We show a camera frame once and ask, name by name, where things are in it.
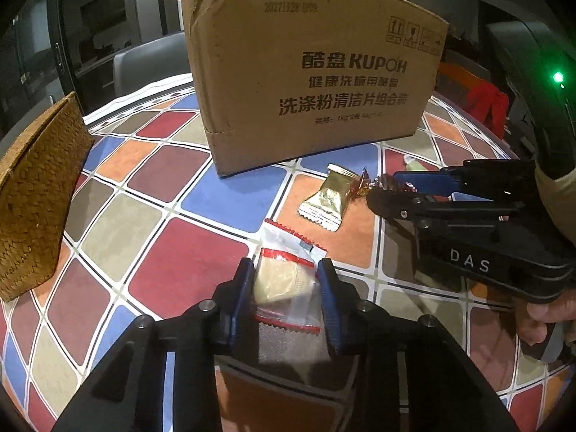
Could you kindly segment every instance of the red cloth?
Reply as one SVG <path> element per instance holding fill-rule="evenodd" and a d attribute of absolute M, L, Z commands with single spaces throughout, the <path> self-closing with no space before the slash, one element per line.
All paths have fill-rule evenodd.
<path fill-rule="evenodd" d="M 468 92 L 464 110 L 502 139 L 508 102 L 506 94 L 501 93 L 493 84 L 485 82 Z"/>

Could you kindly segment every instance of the human hand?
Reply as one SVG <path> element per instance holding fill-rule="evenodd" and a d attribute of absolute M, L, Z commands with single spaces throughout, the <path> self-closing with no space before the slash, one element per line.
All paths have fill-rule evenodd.
<path fill-rule="evenodd" d="M 576 290 L 565 291 L 554 302 L 538 305 L 525 301 L 516 302 L 516 331 L 530 346 L 546 339 L 546 323 L 572 321 L 565 333 L 566 341 L 576 340 Z"/>

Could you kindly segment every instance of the table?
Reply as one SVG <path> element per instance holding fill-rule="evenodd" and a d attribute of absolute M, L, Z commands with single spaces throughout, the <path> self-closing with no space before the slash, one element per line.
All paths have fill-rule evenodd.
<path fill-rule="evenodd" d="M 562 394 L 573 369 L 523 356 L 509 299 L 465 279 L 433 280 L 415 271 L 410 225 L 383 222 L 364 200 L 349 206 L 336 233 L 296 213 L 318 190 L 330 162 L 358 172 L 367 167 L 374 177 L 404 170 L 406 154 L 428 170 L 507 157 L 504 145 L 440 97 L 430 99 L 410 138 L 228 179 L 215 173 L 193 87 L 173 87 L 152 99 L 136 95 L 120 104 L 116 112 L 103 108 L 105 119 L 91 128 L 95 144 L 71 203 L 56 275 L 2 303 L 2 381 L 39 432 L 50 430 L 134 317 L 177 316 L 230 279 L 239 259 L 258 251 L 266 217 L 327 248 L 340 277 L 362 298 L 408 319 L 438 317 L 523 432 L 534 432 Z M 237 358 L 217 359 L 224 429 L 340 430 L 355 369 L 355 359 L 329 353 L 324 333 L 260 324 Z M 169 356 L 164 432 L 172 425 L 173 371 Z"/>

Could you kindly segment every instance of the brown cardboard box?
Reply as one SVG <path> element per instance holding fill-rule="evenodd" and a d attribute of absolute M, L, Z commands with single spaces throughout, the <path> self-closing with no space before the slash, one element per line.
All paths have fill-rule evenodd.
<path fill-rule="evenodd" d="M 404 0 L 182 0 L 218 174 L 412 135 L 448 24 Z"/>

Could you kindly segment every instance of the woven basket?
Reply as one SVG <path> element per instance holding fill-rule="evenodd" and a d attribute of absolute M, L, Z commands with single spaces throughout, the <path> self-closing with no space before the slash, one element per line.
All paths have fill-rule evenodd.
<path fill-rule="evenodd" d="M 71 197 L 91 145 L 71 93 L 27 126 L 0 159 L 4 301 L 54 275 Z"/>

